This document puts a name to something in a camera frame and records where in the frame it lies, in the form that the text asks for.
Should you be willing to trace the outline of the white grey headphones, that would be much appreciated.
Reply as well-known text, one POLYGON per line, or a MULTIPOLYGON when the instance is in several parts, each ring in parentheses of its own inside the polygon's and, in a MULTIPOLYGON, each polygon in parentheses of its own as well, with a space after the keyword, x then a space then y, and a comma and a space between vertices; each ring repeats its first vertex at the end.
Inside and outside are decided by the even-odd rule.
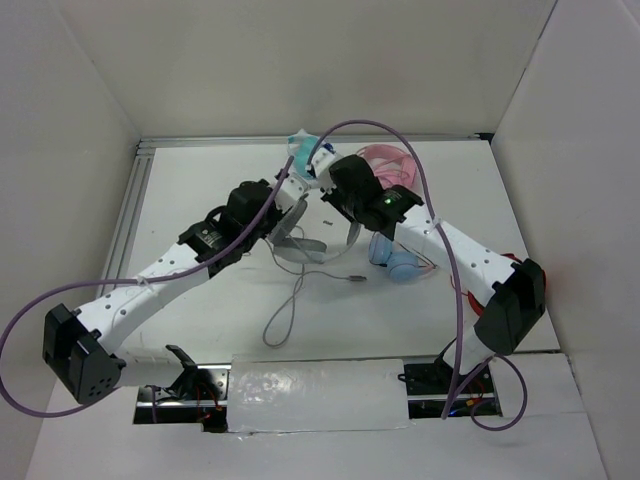
POLYGON ((317 239, 295 236, 293 231, 304 216, 307 207, 307 194, 304 194, 286 212, 271 233, 267 236, 273 253, 283 260, 301 265, 325 264, 336 260, 348 252, 356 243, 361 231, 361 225, 352 222, 346 237, 346 244, 340 250, 328 250, 328 245, 317 239))

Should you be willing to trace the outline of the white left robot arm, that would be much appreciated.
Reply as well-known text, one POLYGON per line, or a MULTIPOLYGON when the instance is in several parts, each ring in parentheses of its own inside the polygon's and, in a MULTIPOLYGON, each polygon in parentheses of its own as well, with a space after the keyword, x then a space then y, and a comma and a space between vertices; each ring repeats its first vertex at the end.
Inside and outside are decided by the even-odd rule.
POLYGON ((225 205, 188 227, 132 282, 74 310, 63 304, 51 309, 44 324, 45 363, 78 404, 103 398, 126 366, 115 354, 124 340, 173 300, 238 262, 293 204, 265 180, 241 183, 225 205))

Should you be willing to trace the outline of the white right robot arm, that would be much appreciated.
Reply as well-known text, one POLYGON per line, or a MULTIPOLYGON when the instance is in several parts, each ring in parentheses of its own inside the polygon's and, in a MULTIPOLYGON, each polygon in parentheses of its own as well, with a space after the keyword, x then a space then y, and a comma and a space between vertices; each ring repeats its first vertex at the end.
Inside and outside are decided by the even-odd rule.
POLYGON ((430 215, 423 199, 402 185, 383 188, 363 158, 314 158, 308 170, 324 189, 322 200, 346 218, 378 232, 450 272, 482 307, 465 329, 460 347, 442 355, 436 379, 448 392, 460 391, 471 371, 494 354, 508 356, 545 314, 545 274, 527 258, 517 262, 479 244, 430 215))

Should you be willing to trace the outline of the pink headphones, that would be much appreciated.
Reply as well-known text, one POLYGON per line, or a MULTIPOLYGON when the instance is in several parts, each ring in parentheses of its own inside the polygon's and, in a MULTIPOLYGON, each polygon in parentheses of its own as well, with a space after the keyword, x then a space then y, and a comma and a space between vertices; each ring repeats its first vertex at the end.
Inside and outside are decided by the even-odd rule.
POLYGON ((357 155, 369 164, 384 189, 393 186, 414 187, 416 162, 404 150, 387 144, 371 144, 359 149, 357 155))

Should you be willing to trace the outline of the teal headphones in plastic bag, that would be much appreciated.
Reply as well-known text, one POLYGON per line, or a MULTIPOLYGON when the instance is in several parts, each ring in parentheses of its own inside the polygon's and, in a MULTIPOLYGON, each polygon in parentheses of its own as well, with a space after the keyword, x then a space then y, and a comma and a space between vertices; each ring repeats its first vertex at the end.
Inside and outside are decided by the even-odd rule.
MULTIPOLYGON (((304 129, 287 137, 287 152, 289 156, 294 158, 291 172, 295 172, 307 180, 315 179, 315 168, 309 169, 308 162, 317 141, 317 136, 309 134, 304 129)), ((329 164, 334 163, 337 159, 336 151, 330 143, 321 144, 313 155, 313 160, 321 160, 329 162, 329 164)))

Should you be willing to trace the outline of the light blue headphones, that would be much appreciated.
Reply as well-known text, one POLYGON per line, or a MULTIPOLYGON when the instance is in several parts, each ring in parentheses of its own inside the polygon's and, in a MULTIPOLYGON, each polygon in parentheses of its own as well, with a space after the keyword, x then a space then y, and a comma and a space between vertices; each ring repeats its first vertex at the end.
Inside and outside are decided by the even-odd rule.
POLYGON ((422 275, 417 257, 406 251, 394 251, 393 242, 380 233, 374 233, 370 240, 368 260, 372 265, 384 268, 396 283, 406 283, 422 275))

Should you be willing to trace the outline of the white taped cover sheet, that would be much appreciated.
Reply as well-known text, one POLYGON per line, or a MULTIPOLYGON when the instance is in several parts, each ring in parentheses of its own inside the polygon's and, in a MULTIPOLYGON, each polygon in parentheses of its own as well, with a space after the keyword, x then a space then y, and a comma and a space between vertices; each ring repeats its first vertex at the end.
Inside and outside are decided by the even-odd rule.
POLYGON ((235 362, 227 423, 234 433, 386 431, 410 425, 399 359, 235 362))

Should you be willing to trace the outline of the aluminium frame rail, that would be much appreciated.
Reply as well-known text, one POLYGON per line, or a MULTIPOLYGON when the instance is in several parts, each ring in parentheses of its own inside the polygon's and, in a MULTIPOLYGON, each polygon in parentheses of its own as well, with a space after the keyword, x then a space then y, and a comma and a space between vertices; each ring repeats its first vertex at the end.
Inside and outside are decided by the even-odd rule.
MULTIPOLYGON (((435 211, 479 243, 498 250, 504 185, 489 144, 480 140, 418 141, 435 211)), ((283 137, 179 139, 145 147, 127 187, 111 276, 141 271, 177 240, 179 233, 225 203, 243 180, 270 180, 283 166, 283 137)), ((442 270, 408 285, 395 285, 366 259, 370 235, 363 232, 341 258, 313 268, 304 280, 297 306, 304 314, 323 307, 371 310, 404 307, 451 310, 454 292, 442 270)), ((275 266, 265 244, 221 276, 190 291, 173 309, 188 310, 217 302, 231 306, 242 293, 263 309, 288 297, 291 274, 275 266)))

